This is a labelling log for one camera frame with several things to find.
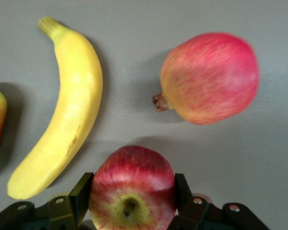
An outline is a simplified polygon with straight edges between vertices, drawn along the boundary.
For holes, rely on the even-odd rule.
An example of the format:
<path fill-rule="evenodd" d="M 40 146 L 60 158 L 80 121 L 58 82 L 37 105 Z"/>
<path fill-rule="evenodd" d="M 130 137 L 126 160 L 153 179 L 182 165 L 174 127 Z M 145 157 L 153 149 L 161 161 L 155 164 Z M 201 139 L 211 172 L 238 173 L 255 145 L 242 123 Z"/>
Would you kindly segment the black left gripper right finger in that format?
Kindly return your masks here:
<path fill-rule="evenodd" d="M 248 207 L 226 203 L 217 208 L 200 195 L 193 195 L 182 173 L 175 174 L 178 215 L 168 230 L 270 230 Z"/>

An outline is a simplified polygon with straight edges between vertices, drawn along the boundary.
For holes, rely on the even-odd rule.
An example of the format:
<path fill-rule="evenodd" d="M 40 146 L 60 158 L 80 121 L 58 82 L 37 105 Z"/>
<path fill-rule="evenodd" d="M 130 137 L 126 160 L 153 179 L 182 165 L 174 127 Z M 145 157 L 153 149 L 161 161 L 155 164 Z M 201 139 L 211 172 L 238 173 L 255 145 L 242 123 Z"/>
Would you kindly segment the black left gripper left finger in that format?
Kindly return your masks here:
<path fill-rule="evenodd" d="M 11 204 L 0 212 L 0 230 L 79 230 L 88 210 L 94 174 L 86 172 L 66 195 L 58 195 L 40 207 L 29 201 Z"/>

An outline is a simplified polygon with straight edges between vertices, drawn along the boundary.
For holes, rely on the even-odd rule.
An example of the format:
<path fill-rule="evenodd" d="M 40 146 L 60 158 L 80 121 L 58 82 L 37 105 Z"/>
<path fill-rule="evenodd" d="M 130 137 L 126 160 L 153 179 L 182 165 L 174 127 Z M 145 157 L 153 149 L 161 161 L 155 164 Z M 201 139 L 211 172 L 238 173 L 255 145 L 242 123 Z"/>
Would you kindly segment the red apple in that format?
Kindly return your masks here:
<path fill-rule="evenodd" d="M 97 230 L 167 230 L 176 214 L 172 167 L 153 150 L 119 148 L 93 177 L 89 211 Z"/>
<path fill-rule="evenodd" d="M 244 111 L 255 98 L 260 72 L 252 46 L 227 33 L 195 36 L 172 49 L 160 71 L 158 112 L 208 125 Z"/>

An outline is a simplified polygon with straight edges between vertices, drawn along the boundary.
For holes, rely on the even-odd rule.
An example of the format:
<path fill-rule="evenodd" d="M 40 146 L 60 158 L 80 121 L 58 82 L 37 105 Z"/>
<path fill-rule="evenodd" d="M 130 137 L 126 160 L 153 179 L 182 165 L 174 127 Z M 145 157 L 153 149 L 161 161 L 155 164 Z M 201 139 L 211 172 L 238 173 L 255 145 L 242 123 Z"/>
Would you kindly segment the yellow banana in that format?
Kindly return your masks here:
<path fill-rule="evenodd" d="M 26 200 L 43 192 L 72 161 L 90 133 L 103 93 L 102 68 L 94 47 L 81 33 L 53 18 L 39 29 L 53 42 L 60 90 L 50 123 L 7 183 L 7 194 Z"/>

